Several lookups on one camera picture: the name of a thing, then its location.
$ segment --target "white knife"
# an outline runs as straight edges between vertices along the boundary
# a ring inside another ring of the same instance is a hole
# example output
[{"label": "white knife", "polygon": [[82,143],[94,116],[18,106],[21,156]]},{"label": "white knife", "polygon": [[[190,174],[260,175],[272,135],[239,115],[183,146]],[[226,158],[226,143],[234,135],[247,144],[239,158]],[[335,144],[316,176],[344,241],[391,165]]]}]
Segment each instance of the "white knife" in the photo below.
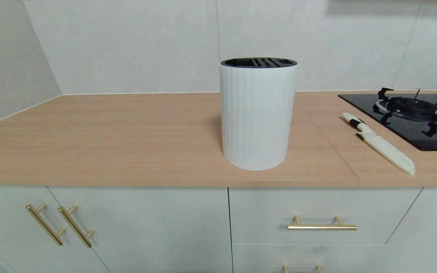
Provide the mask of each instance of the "white knife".
[{"label": "white knife", "polygon": [[369,126],[367,126],[362,119],[359,119],[353,114],[348,113],[343,113],[342,116],[348,121],[348,123],[350,123],[351,126],[360,131],[357,133],[357,135],[359,135],[364,142],[385,157],[385,159],[390,161],[390,163],[394,164],[394,166],[409,175],[413,175],[414,172],[416,172],[416,167],[409,157],[397,150],[397,148],[387,142],[387,140],[384,140],[381,136],[372,131],[372,129],[369,128]]}]

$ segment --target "black glass cooktop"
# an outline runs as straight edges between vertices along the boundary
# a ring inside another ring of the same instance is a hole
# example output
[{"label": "black glass cooktop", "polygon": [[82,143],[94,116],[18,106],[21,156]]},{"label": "black glass cooktop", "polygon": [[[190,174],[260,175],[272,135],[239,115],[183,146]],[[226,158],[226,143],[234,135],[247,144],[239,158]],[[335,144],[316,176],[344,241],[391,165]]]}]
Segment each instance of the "black glass cooktop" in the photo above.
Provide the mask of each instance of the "black glass cooktop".
[{"label": "black glass cooktop", "polygon": [[437,94],[338,95],[422,151],[437,151]]}]

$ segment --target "cabinet door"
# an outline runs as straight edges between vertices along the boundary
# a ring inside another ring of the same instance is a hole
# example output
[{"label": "cabinet door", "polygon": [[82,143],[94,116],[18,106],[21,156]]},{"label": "cabinet door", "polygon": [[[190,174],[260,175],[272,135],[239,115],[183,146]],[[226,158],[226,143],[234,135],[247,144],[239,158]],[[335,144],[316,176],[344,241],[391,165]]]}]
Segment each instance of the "cabinet door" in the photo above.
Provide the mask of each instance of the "cabinet door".
[{"label": "cabinet door", "polygon": [[58,203],[44,186],[26,187],[0,185],[0,258],[17,272],[108,273],[99,257],[71,237],[66,226],[61,235],[63,245],[58,246],[26,210],[32,204],[54,231],[66,226],[59,215]]},{"label": "cabinet door", "polygon": [[424,188],[381,252],[364,272],[437,272],[437,188]]},{"label": "cabinet door", "polygon": [[112,273],[232,272],[226,188],[50,191],[66,209],[78,206],[74,221],[95,230],[92,247]]},{"label": "cabinet door", "polygon": [[[406,214],[420,188],[231,188],[233,243],[384,244]],[[345,230],[288,230],[302,224],[334,224]]]},{"label": "cabinet door", "polygon": [[383,244],[233,244],[234,273],[369,273]]}]

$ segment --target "drawer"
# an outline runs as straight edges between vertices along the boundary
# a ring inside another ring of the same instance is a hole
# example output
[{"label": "drawer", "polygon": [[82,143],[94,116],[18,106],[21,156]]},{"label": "drawer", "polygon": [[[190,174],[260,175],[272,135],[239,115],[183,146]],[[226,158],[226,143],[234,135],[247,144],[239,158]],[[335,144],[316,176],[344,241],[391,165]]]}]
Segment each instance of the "drawer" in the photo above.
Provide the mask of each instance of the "drawer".
[{"label": "drawer", "polygon": [[384,246],[233,244],[234,273],[365,273]]},{"label": "drawer", "polygon": [[[383,244],[420,188],[231,188],[232,243]],[[298,215],[303,225],[332,225],[340,216],[357,230],[288,230]]]}]

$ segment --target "wall tile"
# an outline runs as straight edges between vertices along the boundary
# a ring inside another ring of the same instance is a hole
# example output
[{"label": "wall tile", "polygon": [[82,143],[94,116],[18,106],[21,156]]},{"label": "wall tile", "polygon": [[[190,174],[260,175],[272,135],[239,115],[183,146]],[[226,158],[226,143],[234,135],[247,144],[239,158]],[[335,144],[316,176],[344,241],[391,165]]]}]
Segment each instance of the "wall tile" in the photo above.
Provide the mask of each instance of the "wall tile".
[{"label": "wall tile", "polygon": [[437,1],[424,1],[394,85],[437,89]]},{"label": "wall tile", "polygon": [[23,2],[0,0],[0,119],[60,94]]},{"label": "wall tile", "polygon": [[420,0],[217,0],[221,59],[299,63],[298,90],[394,83]]},{"label": "wall tile", "polygon": [[215,0],[31,0],[64,94],[219,91]]}]

